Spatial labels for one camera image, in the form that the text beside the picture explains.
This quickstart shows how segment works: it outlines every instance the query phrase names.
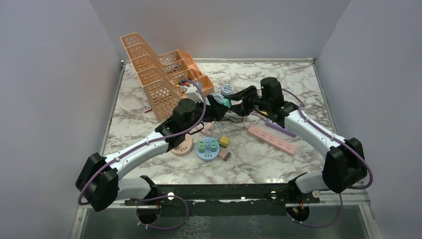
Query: pink power strip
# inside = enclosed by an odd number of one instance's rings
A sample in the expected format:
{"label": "pink power strip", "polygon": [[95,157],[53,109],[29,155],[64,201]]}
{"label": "pink power strip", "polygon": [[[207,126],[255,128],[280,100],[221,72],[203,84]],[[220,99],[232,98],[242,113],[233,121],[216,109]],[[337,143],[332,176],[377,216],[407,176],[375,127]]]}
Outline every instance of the pink power strip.
{"label": "pink power strip", "polygon": [[251,125],[248,129],[248,133],[262,141],[264,141],[265,143],[274,146],[275,148],[288,153],[290,155],[294,154],[296,151],[296,146],[294,146],[293,144],[278,138],[277,136],[271,134],[270,132],[267,132],[263,129],[261,129],[258,126],[255,125]]}

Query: gray wall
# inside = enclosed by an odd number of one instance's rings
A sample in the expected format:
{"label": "gray wall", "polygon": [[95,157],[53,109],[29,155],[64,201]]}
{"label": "gray wall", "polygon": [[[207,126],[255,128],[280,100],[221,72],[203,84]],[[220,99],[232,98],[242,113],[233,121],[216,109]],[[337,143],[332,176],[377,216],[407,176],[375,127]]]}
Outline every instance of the gray wall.
{"label": "gray wall", "polygon": [[0,238],[68,238],[119,57],[88,0],[0,5]]}
{"label": "gray wall", "polygon": [[164,54],[194,58],[318,57],[349,0],[90,0],[113,46],[139,32]]}
{"label": "gray wall", "polygon": [[422,1],[352,0],[317,61],[340,133],[363,142],[383,238],[422,227]]}

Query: marble tabletop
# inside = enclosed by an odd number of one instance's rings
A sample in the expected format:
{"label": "marble tabletop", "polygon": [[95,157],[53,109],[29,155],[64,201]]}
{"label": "marble tabletop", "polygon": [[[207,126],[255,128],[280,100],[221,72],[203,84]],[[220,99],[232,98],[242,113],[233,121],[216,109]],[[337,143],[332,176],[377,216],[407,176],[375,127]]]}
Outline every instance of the marble tabletop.
{"label": "marble tabletop", "polygon": [[[198,63],[198,66],[204,75],[210,77],[216,93],[226,83],[232,84],[236,91],[250,85],[260,87],[261,79],[276,77],[283,88],[292,91],[305,102],[305,112],[312,119],[332,130],[310,62],[224,62]],[[120,151],[154,131],[159,122],[153,112],[144,113],[141,101],[145,99],[133,66],[127,64],[107,137],[105,155]],[[295,102],[287,94],[285,99]],[[224,118],[221,126],[223,135],[230,138],[227,150],[231,152],[227,162],[219,158],[213,162],[203,162],[195,152],[183,157],[168,152],[135,168],[126,178],[148,175],[157,184],[283,183],[302,173],[322,169],[322,156],[301,138],[291,138],[266,127],[265,121],[258,116],[249,116],[247,121],[292,142],[297,147],[295,154],[290,156],[260,142],[247,134],[242,123]],[[193,135],[194,142],[202,137],[202,133]]]}

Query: orange plastic basket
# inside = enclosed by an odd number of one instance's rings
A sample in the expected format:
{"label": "orange plastic basket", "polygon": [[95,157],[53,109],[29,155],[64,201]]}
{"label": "orange plastic basket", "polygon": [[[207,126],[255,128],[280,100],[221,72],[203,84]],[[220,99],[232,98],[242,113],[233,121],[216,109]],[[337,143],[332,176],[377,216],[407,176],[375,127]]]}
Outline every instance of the orange plastic basket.
{"label": "orange plastic basket", "polygon": [[[162,69],[166,74],[174,75],[177,74],[180,71],[185,71],[192,69],[194,62],[190,61],[189,59],[182,59],[176,62],[173,62],[169,65],[163,65],[161,62],[159,62],[157,59],[152,57],[151,55],[143,55],[140,57],[136,57],[135,59],[132,59],[133,67],[135,68],[136,72],[143,71],[145,69],[148,69],[150,67],[157,67]],[[196,71],[200,77],[204,76],[202,72]]]}
{"label": "orange plastic basket", "polygon": [[189,53],[177,49],[157,55],[139,33],[123,36],[121,41],[157,120],[170,117],[179,100],[186,97],[179,86],[183,79],[201,82],[205,96],[214,93],[214,85]]}
{"label": "orange plastic basket", "polygon": [[192,69],[180,71],[174,75],[167,75],[162,69],[157,67],[150,67],[137,74],[142,87],[159,80],[166,80],[170,85],[178,86],[183,79],[194,81],[201,77],[197,71]]}
{"label": "orange plastic basket", "polygon": [[182,59],[189,59],[192,62],[190,68],[199,71],[199,68],[192,59],[192,56],[186,51],[177,49],[164,55],[157,55],[148,45],[148,43],[146,43],[146,41],[141,37],[141,35],[136,32],[126,36],[122,36],[120,39],[126,49],[127,55],[129,56],[130,60],[142,55],[151,55],[152,57],[156,58],[159,62],[161,62],[161,64],[168,65]]}

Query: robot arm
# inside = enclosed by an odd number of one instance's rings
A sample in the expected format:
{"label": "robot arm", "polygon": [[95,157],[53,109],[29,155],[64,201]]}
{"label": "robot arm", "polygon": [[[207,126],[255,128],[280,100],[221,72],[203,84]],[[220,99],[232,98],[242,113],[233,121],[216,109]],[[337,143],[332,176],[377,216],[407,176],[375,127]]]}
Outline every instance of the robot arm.
{"label": "robot arm", "polygon": [[[364,159],[360,141],[355,138],[345,139],[330,132],[306,116],[305,113],[300,112],[297,105],[285,101],[281,84],[276,78],[262,79],[261,91],[262,96],[260,97],[257,94],[257,89],[250,86],[244,91],[228,96],[227,98],[230,100],[242,100],[241,104],[232,106],[230,110],[241,116],[249,115],[256,108],[267,112],[270,120],[303,138],[325,159],[322,171],[303,174],[291,180],[289,184],[292,186],[292,191],[299,194],[330,189],[341,193],[366,177],[367,169],[363,162],[346,147],[333,141],[333,138],[343,141]],[[309,121],[330,137],[311,126]]]}
{"label": "robot arm", "polygon": [[[332,137],[343,140],[363,157],[362,145],[358,140],[355,138],[347,140],[323,128],[310,118],[304,119],[300,115],[298,106],[284,101],[280,82],[276,78],[261,80],[261,89],[261,97],[258,96],[254,86],[228,96],[229,100],[241,101],[240,104],[233,105],[230,110],[240,116],[247,116],[257,108],[267,112],[269,119],[299,135],[325,158],[322,171],[305,173],[289,182],[291,197],[299,197],[314,190],[330,189],[340,193],[366,176],[367,170],[362,162],[344,146],[332,141]],[[228,111],[228,107],[220,105],[212,96],[207,96],[207,99],[210,105],[206,106],[203,121],[221,120]],[[76,187],[80,191],[101,167],[109,164],[84,192],[85,198],[94,210],[101,211],[115,200],[142,198],[148,195],[150,183],[146,182],[146,179],[122,178],[148,159],[163,154],[184,141],[184,134],[173,135],[194,125],[203,113],[203,105],[203,103],[194,103],[190,99],[182,99],[174,108],[173,115],[145,139],[105,157],[98,153],[91,155],[76,182]],[[316,130],[307,121],[312,121],[321,127],[331,137]],[[169,137],[148,143],[164,136]]]}

